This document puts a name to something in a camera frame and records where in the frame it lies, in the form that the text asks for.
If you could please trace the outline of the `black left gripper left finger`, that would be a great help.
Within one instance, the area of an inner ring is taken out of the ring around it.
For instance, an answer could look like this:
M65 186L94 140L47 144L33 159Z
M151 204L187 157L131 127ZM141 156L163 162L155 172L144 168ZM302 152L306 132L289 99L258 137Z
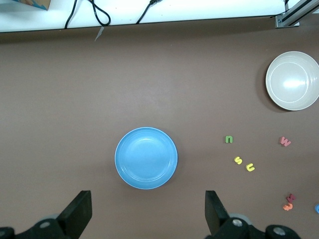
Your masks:
M39 221L16 234L11 227L1 227L2 239L78 239L92 218L92 195L81 191L55 219Z

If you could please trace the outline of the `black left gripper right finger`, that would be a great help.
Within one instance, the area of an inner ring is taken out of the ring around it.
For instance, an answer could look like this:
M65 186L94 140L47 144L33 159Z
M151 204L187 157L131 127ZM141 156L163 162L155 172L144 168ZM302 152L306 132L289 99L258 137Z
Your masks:
M299 239L291 228L269 225L262 232L244 219L231 217L215 191L205 192L205 219L210 230L208 239Z

